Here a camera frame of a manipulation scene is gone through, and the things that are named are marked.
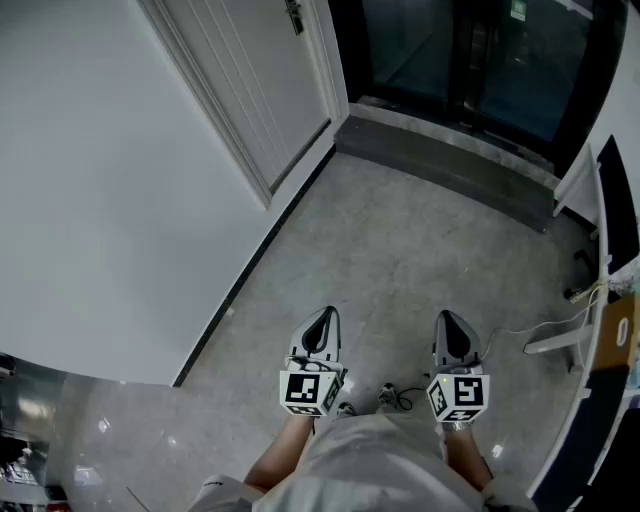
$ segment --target concrete floor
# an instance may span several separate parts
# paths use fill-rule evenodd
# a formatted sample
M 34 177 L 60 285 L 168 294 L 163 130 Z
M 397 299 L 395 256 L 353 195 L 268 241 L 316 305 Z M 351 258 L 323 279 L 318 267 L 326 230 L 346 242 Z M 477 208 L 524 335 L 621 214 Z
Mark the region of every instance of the concrete floor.
M 577 308 L 562 291 L 584 277 L 572 255 L 587 245 L 586 232 L 563 216 L 540 235 L 432 183 L 337 154 L 182 388 L 68 378 L 51 474 L 77 512 L 144 511 L 136 498 L 151 512 L 184 510 L 207 476 L 244 477 L 278 432 L 286 417 L 278 371 L 291 333 L 311 312 L 338 308 L 352 387 L 336 403 L 367 412 L 384 382 L 425 386 L 442 309 L 465 318 L 483 343 L 498 326 L 571 316 Z M 485 361 L 491 405 L 474 427 L 492 470 L 524 487 L 578 382 L 567 373 L 567 354 L 522 354 L 531 338 L 495 338 Z M 422 394 L 408 396 L 412 414 L 431 421 Z

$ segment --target white shirt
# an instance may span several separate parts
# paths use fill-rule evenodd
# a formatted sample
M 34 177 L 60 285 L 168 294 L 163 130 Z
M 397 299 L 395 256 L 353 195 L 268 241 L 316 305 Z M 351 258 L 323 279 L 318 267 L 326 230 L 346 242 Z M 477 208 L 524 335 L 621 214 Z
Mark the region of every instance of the white shirt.
M 476 491 L 439 453 L 436 434 L 406 414 L 343 418 L 317 435 L 296 470 L 268 493 L 216 475 L 189 512 L 537 510 L 504 479 Z

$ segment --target white cable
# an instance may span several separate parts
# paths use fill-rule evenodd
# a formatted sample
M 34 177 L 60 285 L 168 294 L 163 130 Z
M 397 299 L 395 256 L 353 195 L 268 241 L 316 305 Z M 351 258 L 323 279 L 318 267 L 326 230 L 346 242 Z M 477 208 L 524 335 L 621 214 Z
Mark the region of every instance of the white cable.
M 598 291 L 599 288 L 600 286 L 595 287 L 591 292 L 591 294 L 589 295 L 589 304 L 587 306 L 587 310 L 597 302 L 598 300 L 597 298 L 594 302 L 591 302 L 591 298 L 593 297 L 593 294 Z M 578 357 L 580 358 L 580 364 L 582 365 L 583 369 L 585 368 L 585 365 L 584 365 L 584 359 L 582 359 L 582 349 L 580 348 L 580 345 L 582 344 L 582 341 L 580 341 L 580 335 L 582 334 L 582 329 L 584 329 L 584 326 L 587 324 L 587 318 L 589 318 L 589 311 L 585 313 L 584 320 L 582 321 L 582 325 L 580 326 L 580 329 L 578 329 L 578 343 L 576 343 L 576 345 L 578 346 Z
M 606 284 L 601 284 L 601 283 L 597 284 L 596 287 L 591 292 L 591 295 L 589 295 L 589 303 L 587 304 L 587 307 L 584 308 L 584 309 L 581 309 L 574 316 L 572 316 L 571 318 L 568 318 L 567 320 L 559 320 L 559 321 L 556 321 L 556 322 L 542 322 L 541 324 L 538 324 L 535 327 L 531 327 L 530 329 L 523 329 L 522 331 L 512 331 L 512 330 L 507 329 L 505 327 L 496 327 L 493 330 L 493 332 L 491 333 L 491 336 L 489 336 L 489 341 L 487 342 L 487 348 L 484 351 L 484 354 L 482 354 L 482 357 L 480 358 L 480 361 L 484 360 L 484 358 L 487 357 L 487 355 L 489 354 L 489 349 L 491 348 L 491 341 L 493 340 L 493 337 L 496 335 L 496 333 L 499 332 L 499 331 L 505 331 L 505 332 L 508 332 L 510 334 L 524 334 L 525 332 L 535 331 L 536 329 L 539 329 L 540 327 L 542 327 L 544 325 L 559 325 L 559 324 L 566 324 L 567 322 L 572 322 L 573 320 L 578 318 L 582 313 L 586 313 L 585 314 L 585 319 L 584 319 L 584 321 L 582 323 L 582 326 L 580 327 L 580 331 L 582 331 L 582 328 L 586 324 L 587 318 L 589 317 L 589 309 L 591 309 L 591 307 L 595 304 L 595 302 L 593 302 L 593 303 L 591 302 L 591 297 L 593 297 L 593 294 L 597 290 L 602 288 L 603 286 L 606 286 Z

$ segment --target door frame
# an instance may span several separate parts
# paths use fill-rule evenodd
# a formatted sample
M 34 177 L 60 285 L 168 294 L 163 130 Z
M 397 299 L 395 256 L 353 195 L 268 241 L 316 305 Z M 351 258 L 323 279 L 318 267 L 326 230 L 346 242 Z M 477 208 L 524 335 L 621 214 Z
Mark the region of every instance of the door frame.
M 321 99 L 327 117 L 331 122 L 337 121 L 342 112 L 338 100 L 336 82 L 331 71 L 329 55 L 325 45 L 320 17 L 316 3 L 323 0 L 300 0 L 301 13 L 305 22 L 305 32 L 310 47 L 312 65 L 320 86 Z M 223 144 L 238 164 L 238 168 L 247 180 L 250 190 L 258 205 L 267 210 L 271 204 L 273 193 L 258 170 L 254 159 L 247 150 L 242 138 L 224 111 L 213 87 L 200 70 L 193 58 L 189 47 L 184 41 L 169 10 L 163 0 L 138 0 L 138 4 L 154 27 L 156 34 L 164 48 L 177 66 L 185 82 L 191 89 L 198 103 L 200 103 L 215 130 L 220 134 Z M 282 2 L 282 11 L 286 12 L 286 5 Z

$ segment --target sneaker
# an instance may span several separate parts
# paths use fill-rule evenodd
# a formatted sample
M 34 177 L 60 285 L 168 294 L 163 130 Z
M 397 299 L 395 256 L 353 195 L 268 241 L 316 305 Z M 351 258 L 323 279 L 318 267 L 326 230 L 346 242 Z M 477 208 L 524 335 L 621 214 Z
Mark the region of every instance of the sneaker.
M 395 407 L 397 400 L 398 393 L 396 392 L 395 386 L 387 382 L 380 389 L 380 394 L 378 395 L 378 405 L 390 405 L 391 407 Z
M 338 406 L 338 418 L 348 418 L 350 416 L 357 416 L 356 410 L 349 402 L 342 402 Z

